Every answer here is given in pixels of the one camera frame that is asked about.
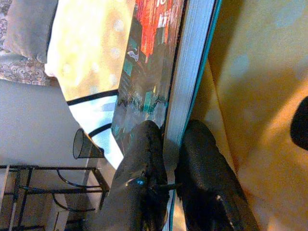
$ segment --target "patterned pillow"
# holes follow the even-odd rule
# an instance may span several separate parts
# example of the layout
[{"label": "patterned pillow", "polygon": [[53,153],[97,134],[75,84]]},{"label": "patterned pillow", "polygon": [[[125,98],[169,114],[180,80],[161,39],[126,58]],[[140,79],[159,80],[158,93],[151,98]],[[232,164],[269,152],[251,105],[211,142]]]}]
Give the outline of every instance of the patterned pillow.
[{"label": "patterned pillow", "polygon": [[49,85],[49,78],[44,73],[44,64],[2,48],[7,32],[7,13],[11,3],[12,0],[0,0],[0,79]]}]

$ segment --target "book cover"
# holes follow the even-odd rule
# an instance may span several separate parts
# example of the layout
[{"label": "book cover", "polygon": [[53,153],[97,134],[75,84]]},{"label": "book cover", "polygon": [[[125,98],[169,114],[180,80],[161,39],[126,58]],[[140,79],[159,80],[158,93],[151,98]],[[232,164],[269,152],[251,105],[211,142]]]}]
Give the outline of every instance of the book cover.
[{"label": "book cover", "polygon": [[165,130],[183,10],[184,0],[136,0],[112,121],[124,155],[137,124]]}]

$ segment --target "gray pillow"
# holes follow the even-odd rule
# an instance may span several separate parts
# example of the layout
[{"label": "gray pillow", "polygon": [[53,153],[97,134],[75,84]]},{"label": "gray pillow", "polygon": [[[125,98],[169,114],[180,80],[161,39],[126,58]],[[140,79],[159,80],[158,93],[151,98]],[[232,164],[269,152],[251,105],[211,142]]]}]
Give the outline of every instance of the gray pillow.
[{"label": "gray pillow", "polygon": [[46,63],[57,3],[58,0],[13,0],[3,47]]},{"label": "gray pillow", "polygon": [[12,0],[0,0],[0,79],[48,86],[50,79],[45,75],[44,64],[2,48],[8,24],[7,13],[11,3]]}]

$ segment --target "book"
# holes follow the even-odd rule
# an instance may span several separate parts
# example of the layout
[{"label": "book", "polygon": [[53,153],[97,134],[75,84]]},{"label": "book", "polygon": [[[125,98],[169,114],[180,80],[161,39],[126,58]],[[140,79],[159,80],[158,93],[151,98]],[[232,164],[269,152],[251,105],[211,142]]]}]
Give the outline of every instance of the book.
[{"label": "book", "polygon": [[184,0],[136,0],[112,133],[122,154],[145,120],[164,133]]},{"label": "book", "polygon": [[216,0],[137,0],[112,120],[123,155],[131,130],[152,120],[173,172],[219,12]]}]

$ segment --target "black mesh wastebasket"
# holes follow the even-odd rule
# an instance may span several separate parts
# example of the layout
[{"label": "black mesh wastebasket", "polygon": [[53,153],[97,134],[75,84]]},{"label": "black mesh wastebasket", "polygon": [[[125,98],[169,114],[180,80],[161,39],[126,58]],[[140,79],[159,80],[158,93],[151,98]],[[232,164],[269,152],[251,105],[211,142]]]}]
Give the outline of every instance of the black mesh wastebasket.
[{"label": "black mesh wastebasket", "polygon": [[79,128],[74,138],[73,156],[75,159],[104,158],[104,150],[96,146],[83,129]]}]

